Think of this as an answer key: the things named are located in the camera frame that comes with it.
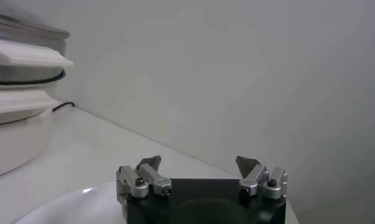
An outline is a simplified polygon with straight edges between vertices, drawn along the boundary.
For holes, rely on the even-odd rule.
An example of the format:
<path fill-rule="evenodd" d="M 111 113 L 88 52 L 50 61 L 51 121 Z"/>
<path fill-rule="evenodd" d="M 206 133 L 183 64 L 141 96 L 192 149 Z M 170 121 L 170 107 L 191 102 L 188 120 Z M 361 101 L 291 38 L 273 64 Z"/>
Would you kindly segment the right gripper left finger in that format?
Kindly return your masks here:
<path fill-rule="evenodd" d="M 143 158 L 133 169 L 120 166 L 116 171 L 116 199 L 125 203 L 128 197 L 137 200 L 154 195 L 161 201 L 168 201 L 172 195 L 172 180 L 159 172 L 161 156 Z"/>

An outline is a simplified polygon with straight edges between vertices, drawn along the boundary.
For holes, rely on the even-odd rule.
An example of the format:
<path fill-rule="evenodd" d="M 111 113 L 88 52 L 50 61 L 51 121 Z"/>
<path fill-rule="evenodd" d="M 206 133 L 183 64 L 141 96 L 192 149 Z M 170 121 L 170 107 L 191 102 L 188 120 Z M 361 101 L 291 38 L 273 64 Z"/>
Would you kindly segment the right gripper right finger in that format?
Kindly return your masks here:
<path fill-rule="evenodd" d="M 239 195 L 251 198 L 261 194 L 264 198 L 277 200 L 287 196 L 288 174 L 275 167 L 269 172 L 258 160 L 236 156 L 236 164 L 242 178 L 239 180 Z"/>

